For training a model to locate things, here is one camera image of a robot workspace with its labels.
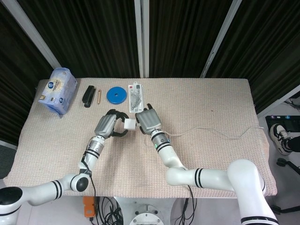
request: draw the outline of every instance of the blue tissue packaging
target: blue tissue packaging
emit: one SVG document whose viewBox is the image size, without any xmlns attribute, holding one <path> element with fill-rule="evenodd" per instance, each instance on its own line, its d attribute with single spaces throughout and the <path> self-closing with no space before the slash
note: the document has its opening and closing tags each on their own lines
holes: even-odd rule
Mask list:
<svg viewBox="0 0 300 225">
<path fill-rule="evenodd" d="M 53 70 L 39 101 L 51 112 L 64 115 L 73 98 L 77 80 L 67 68 Z"/>
</svg>

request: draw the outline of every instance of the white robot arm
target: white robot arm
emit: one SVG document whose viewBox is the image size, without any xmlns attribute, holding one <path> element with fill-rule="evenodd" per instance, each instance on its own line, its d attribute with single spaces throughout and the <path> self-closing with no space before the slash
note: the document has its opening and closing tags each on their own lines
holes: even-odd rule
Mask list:
<svg viewBox="0 0 300 225">
<path fill-rule="evenodd" d="M 135 115 L 144 134 L 151 135 L 151 141 L 165 166 L 166 181 L 172 186 L 191 185 L 198 188 L 233 191 L 238 198 L 242 225 L 278 225 L 263 193 L 265 183 L 256 166 L 245 159 L 229 164 L 227 171 L 197 168 L 188 170 L 179 160 L 170 140 L 161 131 L 161 121 L 150 104 L 148 110 Z"/>
<path fill-rule="evenodd" d="M 101 118 L 96 129 L 96 136 L 91 138 L 81 161 L 79 174 L 70 173 L 60 180 L 53 180 L 34 187 L 5 187 L 0 189 L 0 225 L 15 225 L 19 209 L 24 202 L 37 206 L 60 198 L 66 190 L 84 191 L 89 185 L 89 177 L 104 148 L 105 139 L 110 136 L 124 136 L 127 133 L 114 131 L 116 120 L 124 122 L 128 116 L 123 112 L 110 110 Z"/>
</svg>

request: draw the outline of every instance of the blue plastic lid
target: blue plastic lid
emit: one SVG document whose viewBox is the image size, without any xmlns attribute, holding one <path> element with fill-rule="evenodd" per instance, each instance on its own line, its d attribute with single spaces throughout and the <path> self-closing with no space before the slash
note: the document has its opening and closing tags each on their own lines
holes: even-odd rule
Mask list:
<svg viewBox="0 0 300 225">
<path fill-rule="evenodd" d="M 126 100 L 127 93 L 126 91 L 121 87 L 113 87 L 110 88 L 107 92 L 106 98 L 107 100 L 115 105 L 121 104 Z"/>
</svg>

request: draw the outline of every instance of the table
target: table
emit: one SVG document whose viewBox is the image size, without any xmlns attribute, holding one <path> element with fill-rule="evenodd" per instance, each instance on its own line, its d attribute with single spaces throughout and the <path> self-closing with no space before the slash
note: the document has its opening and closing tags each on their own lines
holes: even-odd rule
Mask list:
<svg viewBox="0 0 300 225">
<path fill-rule="evenodd" d="M 130 118 L 128 98 L 120 105 L 106 100 L 111 87 L 138 81 L 143 85 L 144 102 L 151 103 L 163 123 L 163 129 L 183 133 L 202 126 L 216 128 L 230 136 L 240 136 L 249 127 L 258 126 L 250 87 L 245 79 L 78 79 L 78 89 L 70 108 L 62 118 L 38 103 L 47 80 L 40 81 L 28 119 L 22 129 L 18 150 L 7 186 L 33 186 L 77 173 L 78 162 L 99 119 L 110 109 L 125 112 Z M 101 103 L 94 97 L 85 108 L 82 97 L 89 85 L 102 90 Z M 118 122 L 117 131 L 121 131 Z M 262 130 L 251 129 L 241 139 L 232 140 L 213 131 L 195 130 L 171 143 L 187 168 L 226 170 L 230 162 L 246 158 L 254 162 L 267 186 L 266 195 L 277 193 L 268 165 L 269 145 Z M 165 181 L 167 168 L 162 164 L 150 137 L 129 131 L 125 137 L 111 137 L 105 142 L 93 170 L 97 196 L 136 198 L 190 197 L 186 187 L 171 187 Z M 196 198 L 228 198 L 235 193 L 193 188 Z M 91 185 L 82 193 L 67 191 L 66 195 L 94 195 Z"/>
</svg>

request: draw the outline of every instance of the person's shoe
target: person's shoe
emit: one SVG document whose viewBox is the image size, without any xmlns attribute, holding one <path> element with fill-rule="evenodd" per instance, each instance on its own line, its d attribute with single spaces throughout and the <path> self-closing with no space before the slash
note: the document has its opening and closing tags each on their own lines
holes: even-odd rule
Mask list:
<svg viewBox="0 0 300 225">
<path fill-rule="evenodd" d="M 292 150 L 286 145 L 287 141 L 291 139 L 287 131 L 279 123 L 274 124 L 270 129 L 270 136 L 272 141 L 276 144 L 278 151 L 284 155 L 289 155 Z"/>
</svg>

